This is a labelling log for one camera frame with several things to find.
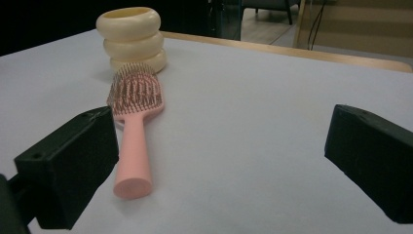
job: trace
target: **chair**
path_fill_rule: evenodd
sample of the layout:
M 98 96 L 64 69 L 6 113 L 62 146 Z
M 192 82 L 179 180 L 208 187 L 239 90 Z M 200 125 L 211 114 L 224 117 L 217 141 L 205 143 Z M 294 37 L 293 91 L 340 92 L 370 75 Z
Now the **chair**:
M 296 4 L 300 7 L 300 2 L 301 0 L 242 0 L 241 20 L 243 20 L 245 8 L 255 8 L 255 14 L 258 14 L 258 9 L 286 12 L 289 24 L 292 25 L 290 8 Z

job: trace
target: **table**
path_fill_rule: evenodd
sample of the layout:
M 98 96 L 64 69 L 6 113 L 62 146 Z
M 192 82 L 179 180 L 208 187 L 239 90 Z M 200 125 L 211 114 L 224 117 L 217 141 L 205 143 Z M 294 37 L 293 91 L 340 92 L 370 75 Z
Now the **table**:
M 412 233 L 323 156 L 338 103 L 412 131 L 411 73 L 171 37 L 166 108 L 145 127 L 153 193 L 122 201 L 112 173 L 70 232 L 32 233 Z M 0 173 L 105 105 L 112 77 L 95 30 L 1 57 Z

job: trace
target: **hairbrush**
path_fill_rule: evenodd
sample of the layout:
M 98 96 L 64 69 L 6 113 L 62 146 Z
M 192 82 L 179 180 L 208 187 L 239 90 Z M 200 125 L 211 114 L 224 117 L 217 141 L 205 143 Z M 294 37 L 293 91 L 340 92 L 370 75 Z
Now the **hairbrush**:
M 113 192 L 123 199 L 146 196 L 152 191 L 152 178 L 144 120 L 164 108 L 156 72 L 141 62 L 122 66 L 114 76 L 107 104 L 114 119 L 125 124 Z

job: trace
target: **brush head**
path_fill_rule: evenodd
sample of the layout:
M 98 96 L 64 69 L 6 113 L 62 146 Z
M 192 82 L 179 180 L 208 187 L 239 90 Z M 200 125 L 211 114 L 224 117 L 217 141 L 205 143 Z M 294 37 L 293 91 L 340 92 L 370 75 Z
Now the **brush head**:
M 156 72 L 142 62 L 122 66 L 114 76 L 106 103 L 111 106 L 116 119 L 162 109 L 164 101 Z

